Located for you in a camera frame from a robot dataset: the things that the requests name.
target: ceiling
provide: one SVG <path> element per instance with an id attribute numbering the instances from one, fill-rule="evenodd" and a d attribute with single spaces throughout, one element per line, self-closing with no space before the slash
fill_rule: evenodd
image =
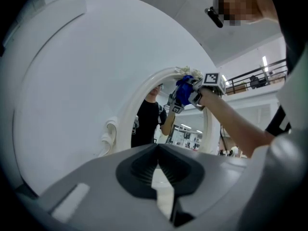
<path id="1" fill-rule="evenodd" d="M 244 54 L 269 38 L 279 37 L 277 23 L 261 21 L 251 25 L 218 28 L 205 14 L 212 0 L 141 0 L 180 23 L 202 45 L 216 66 Z"/>
<path id="2" fill-rule="evenodd" d="M 263 66 L 263 56 L 266 57 L 268 64 L 285 59 L 285 42 L 283 37 L 274 39 L 252 51 L 243 54 L 240 57 L 235 58 L 232 61 L 227 62 L 226 64 L 220 66 L 219 70 L 227 79 L 230 79 Z M 283 65 L 285 65 L 285 62 L 269 67 L 269 71 Z M 286 67 L 277 70 L 277 72 L 285 70 L 287 70 Z M 252 73 L 245 77 L 248 78 L 251 75 L 259 73 L 261 73 L 261 71 L 258 73 Z"/>

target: ceiling light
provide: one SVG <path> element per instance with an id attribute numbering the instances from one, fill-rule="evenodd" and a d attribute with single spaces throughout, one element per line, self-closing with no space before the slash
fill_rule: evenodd
<path id="1" fill-rule="evenodd" d="M 264 66 L 267 66 L 267 65 L 268 65 L 268 62 L 266 61 L 266 57 L 265 57 L 265 56 L 262 57 L 262 60 L 263 60 L 263 65 L 264 65 Z"/>
<path id="2" fill-rule="evenodd" d="M 192 129 L 191 127 L 187 126 L 187 125 L 184 125 L 184 124 L 181 124 L 183 127 L 186 127 L 186 128 L 189 128 L 189 129 Z"/>

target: white arch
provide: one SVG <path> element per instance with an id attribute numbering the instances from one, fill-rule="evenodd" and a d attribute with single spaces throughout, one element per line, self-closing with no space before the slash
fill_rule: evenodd
<path id="1" fill-rule="evenodd" d="M 49 20 L 59 19 L 57 4 L 63 1 L 68 0 L 49 5 L 48 20 L 36 16 L 32 19 L 35 28 L 25 25 L 29 35 L 25 45 L 31 46 L 31 39 Z M 138 98 L 160 82 L 156 76 L 172 77 L 169 71 L 174 66 L 189 65 L 201 72 L 215 70 L 199 43 L 158 9 L 139 0 L 86 2 L 85 14 L 67 25 L 63 22 L 38 49 L 25 77 L 14 86 L 18 94 L 8 108 L 15 110 L 14 148 L 20 173 L 38 195 L 98 156 L 108 118 L 119 118 L 115 151 L 129 145 L 133 116 L 125 113 L 137 112 L 142 102 Z M 7 49 L 5 54 L 8 51 L 18 59 L 27 53 L 26 48 Z M 20 61 L 19 65 L 1 67 L 18 72 L 23 66 Z M 14 79 L 15 73 L 2 73 L 5 83 Z M 2 86 L 2 101 L 8 95 L 5 88 Z"/>

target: person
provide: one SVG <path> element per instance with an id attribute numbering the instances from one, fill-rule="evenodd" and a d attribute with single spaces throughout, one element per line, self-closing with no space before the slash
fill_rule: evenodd
<path id="1" fill-rule="evenodd" d="M 135 134 L 131 135 L 131 147 L 154 143 L 154 133 L 157 125 L 164 135 L 169 135 L 175 119 L 175 113 L 167 113 L 156 101 L 156 97 L 162 89 L 162 84 L 155 87 L 148 93 L 142 102 L 137 113 L 139 127 L 135 129 Z"/>
<path id="2" fill-rule="evenodd" d="M 250 79 L 250 87 L 252 89 L 266 86 L 266 79 L 265 78 L 259 80 L 259 78 L 257 76 L 252 75 L 249 79 Z"/>
<path id="3" fill-rule="evenodd" d="M 218 0 L 218 11 L 237 21 L 257 22 L 270 19 L 280 24 L 286 43 L 286 64 L 289 73 L 295 68 L 306 45 L 307 28 L 298 21 L 307 7 L 305 0 Z M 275 136 L 287 132 L 291 126 L 279 107 L 265 131 L 257 128 L 236 113 L 226 102 L 206 88 L 200 90 L 200 105 L 206 106 L 225 128 L 242 152 L 251 157 L 254 150 L 268 145 Z"/>
<path id="4" fill-rule="evenodd" d="M 239 155 L 239 148 L 236 145 L 231 148 L 231 151 L 233 152 L 232 156 L 238 157 L 238 155 Z"/>

